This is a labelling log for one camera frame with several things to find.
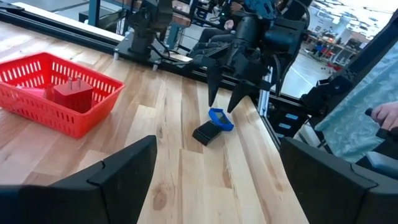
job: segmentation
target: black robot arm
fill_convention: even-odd
[[[172,18],[172,0],[143,0],[139,10],[127,20],[134,29],[130,53],[149,58],[156,33],[167,30]]]
[[[229,101],[229,113],[246,95],[269,91],[272,85],[277,96],[280,94],[284,77],[299,53],[308,27],[306,22],[284,19],[274,0],[245,0],[245,5],[253,12],[235,13],[240,22],[224,54],[199,55],[193,60],[196,66],[208,69],[209,106],[215,100],[223,75],[239,80]],[[272,78],[267,82],[264,77],[270,67]]]

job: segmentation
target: blue object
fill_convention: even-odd
[[[317,51],[321,52],[321,51],[323,50],[323,46],[322,46],[322,45],[317,45],[317,46],[315,47],[315,49],[316,49]]]
[[[167,45],[169,49],[174,49],[175,43],[177,42],[178,32],[180,32],[179,26],[172,22],[169,37],[167,38]]]
[[[88,5],[88,25],[97,26],[100,17],[100,0],[90,0]]]
[[[223,109],[210,108],[209,117],[217,126],[221,127],[223,131],[232,131],[234,124],[226,117]]]

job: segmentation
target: workbench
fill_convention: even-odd
[[[115,37],[67,18],[62,22]],[[0,108],[0,184],[49,185],[155,134],[158,155],[139,223],[308,223],[248,97],[228,115],[234,130],[205,147],[192,138],[209,120],[205,83],[0,22],[0,61],[41,51],[126,87],[111,114],[81,139]],[[230,95],[220,90],[214,106],[227,108]]]
[[[358,52],[356,50],[353,50],[345,45],[341,44],[336,44],[333,42],[328,42],[322,38],[319,37],[314,37],[314,36],[308,36],[307,43],[310,44],[308,48],[311,49],[311,47],[315,47],[317,42],[321,41],[322,43],[326,43],[329,45],[329,47],[326,49],[326,52],[331,51],[332,56],[330,57],[329,61],[332,63],[337,63],[341,66],[345,66],[347,64],[347,61],[353,56],[357,55]]]

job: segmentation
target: wood plank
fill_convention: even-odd
[[[223,134],[226,157],[242,223],[266,223],[236,129]]]
[[[183,145],[182,147],[192,152],[203,153],[202,145],[192,138],[193,131],[199,127],[200,119],[197,115],[199,111],[197,83],[194,80],[183,79],[182,82],[182,131]]]
[[[197,83],[200,124],[209,121],[208,115],[208,90],[204,83]],[[217,101],[214,108],[219,108]],[[224,138],[216,138],[207,146],[203,146],[203,158],[205,160],[205,184],[211,186],[231,188],[231,179],[225,155]]]
[[[26,180],[24,181],[24,184],[27,185],[43,185],[43,186],[48,186],[50,184],[53,184],[54,182],[60,180],[60,177],[52,176],[52,175],[47,175],[47,174],[40,174],[37,172],[31,172]]]
[[[124,146],[129,146],[143,137],[153,134],[155,118],[155,109],[139,105]]]
[[[183,223],[204,222],[203,155],[181,150],[182,220]]]
[[[203,223],[239,223],[232,189],[205,186],[205,221]]]
[[[157,99],[158,154],[139,223],[182,223],[182,77],[165,75]]]
[[[23,183],[60,135],[40,124],[26,126],[0,150],[0,184]]]
[[[263,135],[263,131],[266,131],[265,127],[256,125],[257,119],[253,114],[257,113],[257,111],[253,110],[249,105],[248,101],[244,101],[234,115],[239,116],[235,119],[238,121],[238,125],[243,121],[246,123],[246,125],[241,125],[242,128],[238,130],[238,134],[243,144],[258,197],[261,199],[262,211],[266,216],[266,220],[268,223],[306,223],[307,218],[305,215],[301,212],[296,212],[300,210],[300,205],[293,203],[296,200],[296,196],[290,190],[292,187],[284,175],[283,166],[280,166],[282,161],[279,153],[275,146],[265,144],[264,139],[267,139]],[[289,200],[292,200],[292,203],[287,205],[281,203]],[[291,215],[285,215],[284,209],[292,211]]]
[[[98,161],[103,161],[106,159],[109,155],[103,153],[103,152],[98,152],[94,150],[89,150],[84,158],[80,161],[79,166],[77,167],[76,172],[79,172],[83,169],[86,169],[87,167],[96,164]]]

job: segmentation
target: red object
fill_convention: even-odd
[[[45,98],[45,90],[40,89],[40,88],[29,88],[29,87],[23,87],[23,86],[17,86],[18,89],[24,90],[27,93],[30,93],[32,95],[38,96],[40,98]]]
[[[93,87],[84,81],[70,81],[54,86],[54,102],[79,113],[91,109]]]
[[[93,87],[92,107],[79,113],[50,100],[31,95],[17,86],[43,88],[81,77]],[[122,82],[48,53],[0,63],[0,107],[56,129],[74,138],[83,137],[111,112]]]
[[[340,71],[341,69],[343,69],[343,67],[339,66],[339,65],[334,65],[331,62],[328,62],[328,67],[333,68],[336,72]]]

